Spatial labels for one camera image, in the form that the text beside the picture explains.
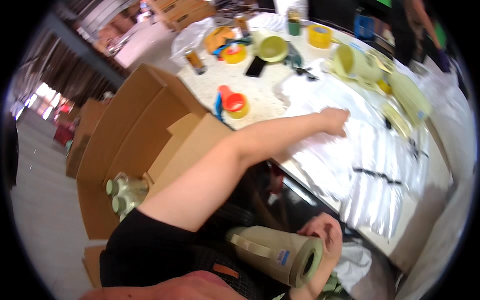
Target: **black phone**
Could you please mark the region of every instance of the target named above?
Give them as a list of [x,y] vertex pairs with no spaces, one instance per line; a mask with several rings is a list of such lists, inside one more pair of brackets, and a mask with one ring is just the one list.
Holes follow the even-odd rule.
[[252,64],[245,73],[245,76],[260,77],[260,73],[262,73],[262,70],[264,69],[266,63],[267,62],[265,60],[262,60],[258,56],[255,56],[255,59],[252,61]]

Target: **jar lid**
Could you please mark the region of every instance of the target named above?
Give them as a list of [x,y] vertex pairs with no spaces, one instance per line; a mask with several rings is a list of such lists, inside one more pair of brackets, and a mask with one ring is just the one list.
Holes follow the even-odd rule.
[[127,208],[127,201],[124,197],[115,196],[112,199],[112,208],[116,214],[122,213]]
[[107,195],[108,196],[115,196],[119,193],[119,184],[115,180],[109,179],[107,181]]

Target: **tape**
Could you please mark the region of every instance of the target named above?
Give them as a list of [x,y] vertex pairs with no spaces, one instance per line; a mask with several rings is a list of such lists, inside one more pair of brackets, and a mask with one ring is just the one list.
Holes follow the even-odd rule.
[[314,47],[327,49],[330,47],[332,30],[321,25],[308,26],[308,43]]

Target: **floor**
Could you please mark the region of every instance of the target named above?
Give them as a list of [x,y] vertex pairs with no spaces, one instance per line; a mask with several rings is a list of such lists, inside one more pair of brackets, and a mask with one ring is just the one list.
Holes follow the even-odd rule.
[[65,176],[63,147],[53,141],[56,127],[33,111],[18,122],[19,165],[12,190],[15,222],[28,257],[55,298],[78,299],[92,288],[82,264],[89,240],[75,180]]

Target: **purple glove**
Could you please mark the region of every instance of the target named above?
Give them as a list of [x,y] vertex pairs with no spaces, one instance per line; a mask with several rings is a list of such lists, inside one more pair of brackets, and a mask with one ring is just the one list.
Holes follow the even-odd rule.
[[438,49],[438,59],[440,61],[440,65],[438,66],[442,72],[450,72],[450,62],[448,61],[448,57],[443,52],[443,50]]

